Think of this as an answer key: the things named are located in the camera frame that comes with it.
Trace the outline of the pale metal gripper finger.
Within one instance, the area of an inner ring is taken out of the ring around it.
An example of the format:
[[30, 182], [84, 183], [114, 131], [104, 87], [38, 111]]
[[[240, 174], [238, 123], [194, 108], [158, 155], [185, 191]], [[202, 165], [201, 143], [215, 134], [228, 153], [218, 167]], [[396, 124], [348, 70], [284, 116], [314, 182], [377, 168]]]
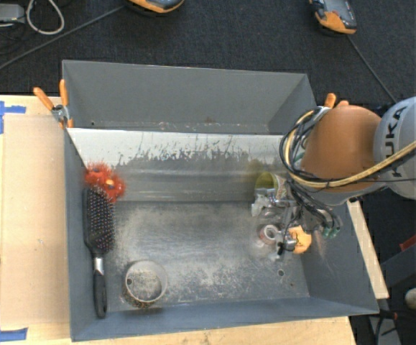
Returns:
[[288, 254], [295, 252], [297, 245], [296, 239], [285, 239], [284, 241], [279, 241], [276, 243], [276, 252], [274, 255], [274, 260], [277, 262], [282, 261]]
[[273, 224], [262, 224], [256, 231], [256, 247], [260, 251], [272, 251], [276, 249], [279, 229]]

